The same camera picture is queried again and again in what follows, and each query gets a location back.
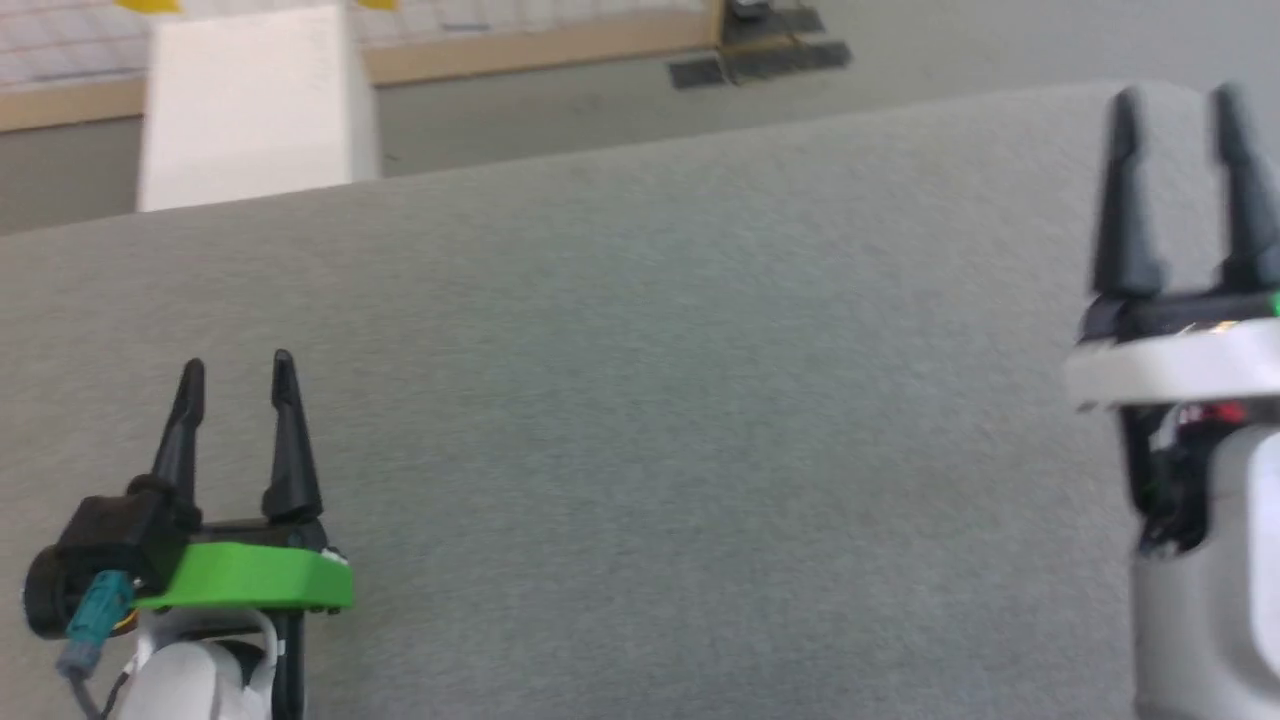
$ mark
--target cable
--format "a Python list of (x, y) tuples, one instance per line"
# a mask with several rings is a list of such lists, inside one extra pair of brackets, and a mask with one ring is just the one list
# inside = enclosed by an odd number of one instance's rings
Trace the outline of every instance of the cable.
[(115, 698), (119, 697), (120, 694), (120, 688), (123, 688), (124, 683), (128, 682), (129, 682), (128, 670), (116, 675), (115, 682), (111, 683), (111, 692), (106, 693), (106, 703), (102, 705), (102, 720), (106, 720), (106, 716), (111, 714), (111, 708), (115, 707)]
[(88, 694), (88, 685), (84, 684), (83, 675), (74, 673), (67, 678), (67, 682), (72, 684), (72, 694), (76, 696), (76, 705), (81, 707), (81, 712), (84, 714), (86, 720), (102, 720), (106, 717), (97, 708), (97, 703), (93, 702), (93, 696)]
[(124, 687), (124, 683), (129, 682), (129, 673), (124, 671), (116, 675), (115, 682), (111, 684), (111, 692), (106, 694), (106, 705), (102, 706), (102, 710), (97, 708), (97, 702), (90, 694), (88, 685), (84, 684), (82, 675), (77, 674), (74, 678), (68, 678), (68, 682), (72, 684), (72, 694), (76, 696), (76, 705), (79, 706), (86, 720), (106, 720), (115, 707), (116, 698), (120, 696), (120, 688)]

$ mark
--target yellow object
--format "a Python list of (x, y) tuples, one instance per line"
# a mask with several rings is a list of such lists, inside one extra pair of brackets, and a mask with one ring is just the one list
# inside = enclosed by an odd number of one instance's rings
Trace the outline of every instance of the yellow object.
[(115, 0), (115, 4), (134, 13), (180, 13), (178, 0)]

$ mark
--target gray fabric surface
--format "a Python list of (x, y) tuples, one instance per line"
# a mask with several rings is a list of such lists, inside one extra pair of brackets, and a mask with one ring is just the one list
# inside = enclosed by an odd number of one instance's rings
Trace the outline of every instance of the gray fabric surface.
[[(192, 355), (200, 502), (253, 514), (284, 346), (357, 571), (314, 717), (1125, 716), (1133, 521), (1059, 377), (1112, 91), (5, 238), (0, 577), (146, 468)], [(1202, 100), (1146, 100), (1202, 277)], [(0, 715), (72, 716), (13, 600), (0, 639)]]

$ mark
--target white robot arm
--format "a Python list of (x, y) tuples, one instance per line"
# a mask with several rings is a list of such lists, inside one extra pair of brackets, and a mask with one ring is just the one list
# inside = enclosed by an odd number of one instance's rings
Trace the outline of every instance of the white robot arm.
[(1231, 87), (1213, 92), (1230, 250), (1203, 293), (1162, 295), (1138, 206), (1135, 95), (1112, 106), (1097, 300), (1066, 361), (1115, 410), (1143, 530), (1132, 560), (1140, 720), (1280, 717), (1280, 231)]

